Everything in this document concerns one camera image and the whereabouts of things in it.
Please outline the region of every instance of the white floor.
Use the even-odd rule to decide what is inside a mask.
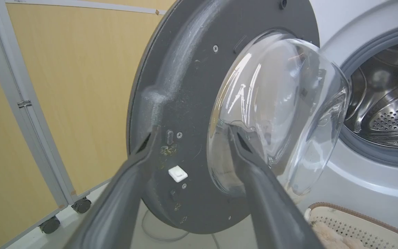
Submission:
[[[87,198],[95,202],[105,186],[102,186]],[[132,241],[132,249],[214,249],[215,241],[211,235],[198,235],[190,233],[185,238],[176,242],[160,242],[149,238],[141,228],[141,221],[147,207],[141,202],[139,207],[136,228]],[[70,206],[56,215],[60,220],[60,227],[51,234],[42,233],[35,228],[30,233],[20,238],[8,249],[59,249],[65,245],[70,235],[83,219],[84,214],[76,213]],[[158,238],[176,238],[184,234],[183,230],[174,229],[159,221],[149,212],[145,218],[145,227],[148,232]],[[220,249],[255,249],[256,239],[250,217],[225,231],[215,234]]]

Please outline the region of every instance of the washing machine door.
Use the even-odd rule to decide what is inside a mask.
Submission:
[[[343,74],[318,45],[308,0],[174,3],[142,56],[128,112],[129,150],[152,126],[164,134],[142,198],[156,217],[210,234],[248,216],[227,140],[219,137],[228,123],[254,134],[250,141],[284,186],[297,197],[308,191],[349,99]],[[176,182],[169,174],[175,166],[188,177]]]

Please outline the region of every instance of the cable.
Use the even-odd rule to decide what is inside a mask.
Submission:
[[[148,211],[149,211],[149,210],[145,211],[144,217],[142,217],[142,222],[141,222],[142,230],[144,231],[144,233],[145,233],[148,237],[150,237],[150,238],[152,238],[152,239],[154,239],[154,240],[157,240],[157,241],[175,242],[175,241],[178,241],[178,240],[181,240],[181,239],[185,238],[185,236],[187,236],[187,235],[190,233],[190,232],[185,232],[183,235],[181,235],[181,236],[179,236],[179,237],[177,237],[177,238],[169,238],[169,239],[166,239],[166,238],[158,238],[158,237],[156,237],[156,236],[151,235],[151,234],[147,231],[147,229],[145,228],[145,226],[144,226],[144,221],[145,221],[145,218],[147,217]],[[211,236],[213,237],[213,240],[215,241],[216,248],[217,248],[217,249],[221,249],[221,247],[219,246],[218,240],[216,239],[215,234],[212,233]]]

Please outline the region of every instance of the pink fluffy cloth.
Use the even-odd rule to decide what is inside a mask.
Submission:
[[[356,238],[343,237],[323,222],[312,222],[312,227],[326,249],[364,249],[363,243]]]

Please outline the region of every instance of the beige plastic basket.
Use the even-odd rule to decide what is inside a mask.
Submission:
[[[398,229],[371,217],[325,202],[305,211],[308,222],[324,222],[342,236],[358,238],[372,249],[398,249]]]

